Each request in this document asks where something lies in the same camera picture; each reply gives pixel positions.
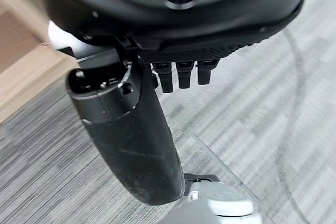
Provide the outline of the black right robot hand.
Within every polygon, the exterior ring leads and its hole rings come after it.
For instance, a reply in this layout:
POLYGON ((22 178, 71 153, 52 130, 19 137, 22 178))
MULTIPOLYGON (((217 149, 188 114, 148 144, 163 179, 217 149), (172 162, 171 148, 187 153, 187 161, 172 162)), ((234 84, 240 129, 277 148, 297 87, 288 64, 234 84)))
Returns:
POLYGON ((155 93, 207 85, 222 58, 283 30, 305 0, 42 0, 66 89, 96 148, 136 199, 179 199, 185 178, 155 93))

